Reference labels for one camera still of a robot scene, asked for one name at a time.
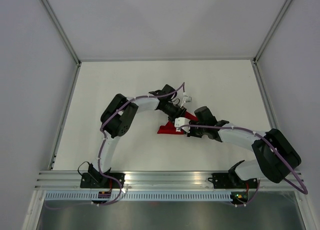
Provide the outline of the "red cloth napkin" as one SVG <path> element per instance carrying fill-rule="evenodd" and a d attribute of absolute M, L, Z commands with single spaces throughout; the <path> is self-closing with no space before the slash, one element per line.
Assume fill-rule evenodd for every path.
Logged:
<path fill-rule="evenodd" d="M 186 111 L 183 115 L 184 118 L 187 118 L 189 121 L 198 121 L 198 118 Z M 184 135 L 182 131 L 176 131 L 176 128 L 174 124 L 170 121 L 166 123 L 166 125 L 161 125 L 157 131 L 157 134 L 163 134 L 163 135 Z"/>

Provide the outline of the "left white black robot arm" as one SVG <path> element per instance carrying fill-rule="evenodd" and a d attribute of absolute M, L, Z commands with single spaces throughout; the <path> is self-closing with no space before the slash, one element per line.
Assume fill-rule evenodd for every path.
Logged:
<path fill-rule="evenodd" d="M 136 114 L 145 111 L 160 110 L 175 122 L 176 118 L 184 117 L 187 109 L 183 105 L 173 103 L 178 91 L 185 89 L 182 84 L 174 89 L 166 84 L 162 89 L 150 91 L 146 95 L 126 97 L 120 93 L 115 95 L 100 117 L 100 132 L 103 134 L 101 147 L 97 158 L 88 168 L 91 181 L 98 188 L 104 188 L 109 183 L 107 172 L 111 169 L 111 161 L 120 140 L 130 129 Z"/>

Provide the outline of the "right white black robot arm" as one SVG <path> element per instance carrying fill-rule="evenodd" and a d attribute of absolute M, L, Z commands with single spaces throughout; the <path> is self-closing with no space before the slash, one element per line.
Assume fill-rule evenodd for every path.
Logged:
<path fill-rule="evenodd" d="M 299 154 L 276 128 L 254 131 L 239 127 L 227 120 L 217 120 L 206 106 L 194 113 L 197 120 L 191 120 L 182 127 L 187 136 L 207 136 L 211 140 L 253 152 L 253 160 L 241 160 L 228 170 L 228 182 L 235 188 L 241 187 L 247 180 L 263 177 L 278 184 L 302 163 Z"/>

